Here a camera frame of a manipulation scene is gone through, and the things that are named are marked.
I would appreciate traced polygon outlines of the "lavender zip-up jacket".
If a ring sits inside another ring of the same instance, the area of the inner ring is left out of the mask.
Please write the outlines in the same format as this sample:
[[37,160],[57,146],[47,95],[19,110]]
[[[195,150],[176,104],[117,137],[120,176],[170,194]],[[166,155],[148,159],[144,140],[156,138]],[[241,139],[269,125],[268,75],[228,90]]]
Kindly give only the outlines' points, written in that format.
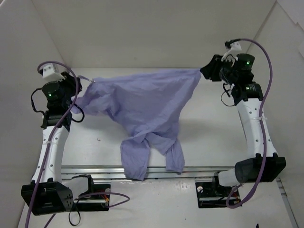
[[127,131],[120,145],[127,178],[145,178],[152,147],[165,157],[167,171],[181,173],[185,159],[178,140],[179,118],[200,79],[199,69],[98,77],[77,97],[74,112],[106,115]]

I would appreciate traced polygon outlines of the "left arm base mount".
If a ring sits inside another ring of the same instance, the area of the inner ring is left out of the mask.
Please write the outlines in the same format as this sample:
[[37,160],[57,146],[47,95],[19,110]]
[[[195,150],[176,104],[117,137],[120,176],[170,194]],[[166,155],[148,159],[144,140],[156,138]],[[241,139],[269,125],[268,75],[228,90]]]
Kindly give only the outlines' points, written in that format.
[[[94,193],[97,192],[110,192],[111,184],[110,183],[99,183],[94,186]],[[80,200],[75,199],[72,212],[100,212],[108,211],[109,208],[110,195],[93,195],[81,198]]]

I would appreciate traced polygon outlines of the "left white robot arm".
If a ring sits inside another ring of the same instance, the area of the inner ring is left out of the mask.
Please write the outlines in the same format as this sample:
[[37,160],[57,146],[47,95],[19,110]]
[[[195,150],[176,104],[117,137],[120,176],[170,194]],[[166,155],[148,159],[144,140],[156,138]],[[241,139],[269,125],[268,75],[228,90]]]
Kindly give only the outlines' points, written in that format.
[[67,184],[61,178],[63,152],[72,123],[72,97],[81,90],[80,79],[68,72],[56,75],[41,88],[47,98],[41,126],[42,148],[31,183],[21,188],[29,212],[35,216],[69,212],[79,196],[90,199],[95,194],[91,175],[74,176]]

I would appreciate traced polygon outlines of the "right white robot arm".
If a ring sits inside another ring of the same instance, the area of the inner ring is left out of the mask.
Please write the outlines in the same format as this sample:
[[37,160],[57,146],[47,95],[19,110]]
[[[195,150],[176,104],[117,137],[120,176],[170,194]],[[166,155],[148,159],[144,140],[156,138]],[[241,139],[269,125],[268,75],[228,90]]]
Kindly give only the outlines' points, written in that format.
[[260,107],[264,98],[260,84],[254,82],[252,66],[254,56],[237,54],[232,60],[214,55],[200,72],[207,80],[222,81],[229,85],[224,92],[233,98],[247,143],[248,159],[239,161],[228,171],[218,173],[218,179],[210,184],[211,192],[220,196],[228,187],[256,182],[272,182],[286,167],[285,157],[274,148],[266,125],[264,111]]

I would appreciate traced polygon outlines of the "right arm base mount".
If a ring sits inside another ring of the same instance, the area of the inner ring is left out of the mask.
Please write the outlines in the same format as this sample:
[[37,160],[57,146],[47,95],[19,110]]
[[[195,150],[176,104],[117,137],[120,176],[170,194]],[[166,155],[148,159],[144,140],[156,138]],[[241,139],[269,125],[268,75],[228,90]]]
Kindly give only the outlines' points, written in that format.
[[196,182],[199,209],[226,208],[226,201],[232,187],[224,187],[214,182]]

